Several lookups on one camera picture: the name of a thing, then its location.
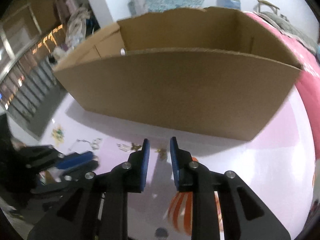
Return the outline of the silver rhinestone hair clip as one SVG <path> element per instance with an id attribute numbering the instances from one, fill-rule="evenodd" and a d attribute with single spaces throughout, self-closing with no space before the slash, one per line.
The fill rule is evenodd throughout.
<path id="1" fill-rule="evenodd" d="M 125 145 L 125 144 L 117 144 L 117 147 L 124 152 L 130 152 L 131 146 Z"/>

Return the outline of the small gold earring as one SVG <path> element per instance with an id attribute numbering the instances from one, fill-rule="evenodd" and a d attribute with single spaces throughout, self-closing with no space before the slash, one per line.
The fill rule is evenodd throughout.
<path id="1" fill-rule="evenodd" d="M 158 153 L 158 157 L 161 161 L 167 160 L 167 150 L 165 148 L 159 148 L 156 150 L 156 153 Z"/>

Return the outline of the metal balcony railing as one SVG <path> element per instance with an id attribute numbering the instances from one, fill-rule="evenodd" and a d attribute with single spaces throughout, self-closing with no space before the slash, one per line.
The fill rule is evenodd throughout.
<path id="1" fill-rule="evenodd" d="M 37 35 L 15 55 L 1 73 L 1 106 L 30 122 L 49 93 L 57 87 L 50 58 L 63 45 L 66 28 L 60 24 Z"/>

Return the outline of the pile of clothes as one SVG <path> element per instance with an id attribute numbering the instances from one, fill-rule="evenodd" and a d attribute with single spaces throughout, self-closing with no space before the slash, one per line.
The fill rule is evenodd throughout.
<path id="1" fill-rule="evenodd" d="M 91 8 L 76 0 L 54 0 L 54 13 L 66 28 L 65 45 L 68 49 L 74 49 L 100 29 Z"/>

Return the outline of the brown cardboard box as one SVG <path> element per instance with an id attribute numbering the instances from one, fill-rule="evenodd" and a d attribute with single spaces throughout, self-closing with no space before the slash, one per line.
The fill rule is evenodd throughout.
<path id="1" fill-rule="evenodd" d="M 63 58 L 54 75 L 87 111 L 250 141 L 301 70 L 291 50 L 246 13 L 209 7 L 108 25 Z"/>

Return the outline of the pink floral blanket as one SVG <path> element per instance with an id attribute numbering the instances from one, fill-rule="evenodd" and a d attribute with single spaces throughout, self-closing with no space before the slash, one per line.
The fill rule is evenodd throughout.
<path id="1" fill-rule="evenodd" d="M 246 12 L 245 14 L 276 35 L 302 64 L 302 73 L 296 81 L 296 88 L 310 121 L 315 145 L 315 176 L 317 177 L 319 176 L 319 64 L 317 59 L 298 40 L 285 35 L 282 30 L 268 23 L 257 13 Z"/>

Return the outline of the wooden chair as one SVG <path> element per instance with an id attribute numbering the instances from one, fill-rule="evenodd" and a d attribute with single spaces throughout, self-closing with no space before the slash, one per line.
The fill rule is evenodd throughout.
<path id="1" fill-rule="evenodd" d="M 257 0 L 257 2 L 258 2 L 257 5 L 255 5 L 253 8 L 253 10 L 255 12 L 261 12 L 262 6 L 269 7 L 273 11 L 273 13 L 276 15 L 278 14 L 278 11 L 280 10 L 280 8 L 278 6 L 268 2 L 266 0 Z"/>

